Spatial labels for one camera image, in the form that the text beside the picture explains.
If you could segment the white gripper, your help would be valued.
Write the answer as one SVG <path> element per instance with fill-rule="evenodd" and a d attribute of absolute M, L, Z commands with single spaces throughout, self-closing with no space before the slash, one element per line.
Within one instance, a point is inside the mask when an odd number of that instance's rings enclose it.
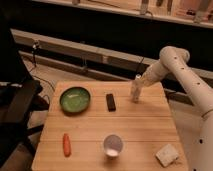
<path fill-rule="evenodd" d="M 168 73 L 169 70 L 160 61 L 157 61 L 151 64 L 143 73 L 141 83 L 145 87 L 151 86 L 160 82 Z"/>

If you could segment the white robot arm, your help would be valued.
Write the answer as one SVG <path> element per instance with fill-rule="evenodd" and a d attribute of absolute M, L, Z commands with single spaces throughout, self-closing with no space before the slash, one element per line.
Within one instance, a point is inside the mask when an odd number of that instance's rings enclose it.
<path fill-rule="evenodd" d="M 174 46 L 162 48 L 159 59 L 143 73 L 142 83 L 151 86 L 169 73 L 175 76 L 204 119 L 193 168 L 196 171 L 213 171 L 213 88 L 187 66 L 189 58 L 190 53 L 186 49 Z"/>

